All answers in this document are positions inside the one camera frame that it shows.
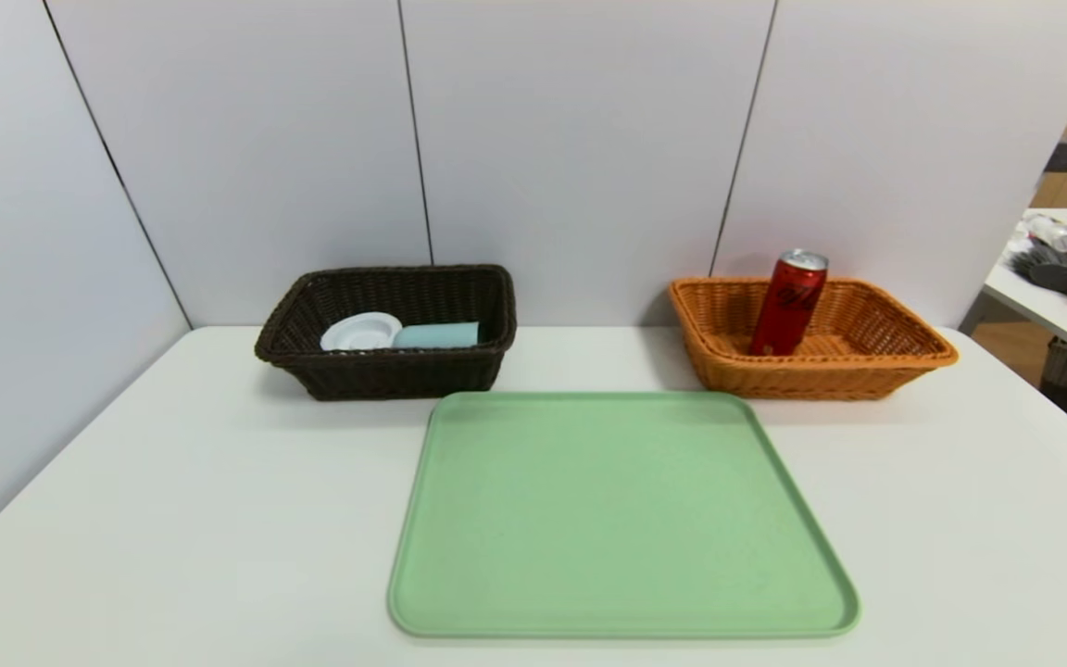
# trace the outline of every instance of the white plate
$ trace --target white plate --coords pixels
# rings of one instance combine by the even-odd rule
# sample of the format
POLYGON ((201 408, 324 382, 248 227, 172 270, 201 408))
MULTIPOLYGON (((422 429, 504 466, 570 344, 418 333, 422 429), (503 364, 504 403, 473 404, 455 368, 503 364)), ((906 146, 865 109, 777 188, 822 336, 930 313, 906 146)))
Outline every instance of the white plate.
POLYGON ((402 322, 389 313, 361 313, 331 325, 319 339, 323 351, 377 350, 394 345, 402 322))

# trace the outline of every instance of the green tray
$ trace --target green tray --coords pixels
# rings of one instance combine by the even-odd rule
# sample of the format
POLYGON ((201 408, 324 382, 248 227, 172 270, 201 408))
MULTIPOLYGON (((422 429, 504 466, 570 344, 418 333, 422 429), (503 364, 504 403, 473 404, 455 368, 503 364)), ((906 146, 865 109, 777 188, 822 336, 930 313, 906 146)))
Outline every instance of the green tray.
POLYGON ((752 410, 719 393, 462 393, 389 583, 407 633, 844 633, 859 600, 752 410))

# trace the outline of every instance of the red can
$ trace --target red can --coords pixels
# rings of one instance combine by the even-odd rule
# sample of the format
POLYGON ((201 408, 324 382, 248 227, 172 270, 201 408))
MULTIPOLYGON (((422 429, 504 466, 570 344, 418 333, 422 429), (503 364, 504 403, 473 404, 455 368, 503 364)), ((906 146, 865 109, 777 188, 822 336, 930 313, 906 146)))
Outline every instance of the red can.
POLYGON ((789 355, 797 350, 822 297, 829 267, 830 260, 808 250, 780 254, 760 308, 750 353, 789 355))

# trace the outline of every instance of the white table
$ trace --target white table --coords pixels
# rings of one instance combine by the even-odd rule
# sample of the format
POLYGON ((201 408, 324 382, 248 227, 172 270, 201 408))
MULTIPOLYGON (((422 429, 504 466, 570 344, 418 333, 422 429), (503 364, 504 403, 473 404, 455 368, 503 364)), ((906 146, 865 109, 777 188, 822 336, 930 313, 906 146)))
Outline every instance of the white table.
MULTIPOLYGON (((432 641, 385 587, 433 401, 195 331, 0 515, 0 666, 1067 666, 1067 417, 953 331, 888 400, 753 401, 859 590, 833 640, 432 641)), ((678 331, 522 329, 496 390, 695 390, 678 331)))
MULTIPOLYGON (((1050 215, 1067 224, 1067 208, 1030 208, 1029 211, 1050 215)), ((1066 296, 1042 290, 1042 288, 1019 277, 1002 264, 996 265, 994 269, 990 271, 990 275, 987 275, 983 292, 1067 342, 1066 296)), ((967 322, 961 327, 962 331, 972 331, 973 327, 982 320, 983 304, 981 300, 982 297, 980 297, 980 302, 975 304, 971 315, 967 316, 967 322)))

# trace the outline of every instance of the black brush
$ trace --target black brush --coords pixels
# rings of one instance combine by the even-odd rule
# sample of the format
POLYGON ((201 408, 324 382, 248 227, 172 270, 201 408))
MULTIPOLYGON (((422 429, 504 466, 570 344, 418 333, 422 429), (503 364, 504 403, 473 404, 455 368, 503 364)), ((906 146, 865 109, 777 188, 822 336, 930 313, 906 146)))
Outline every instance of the black brush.
POLYGON ((1067 253, 1033 239, 1032 250, 1013 254, 1007 265, 1026 282, 1067 295, 1067 253))

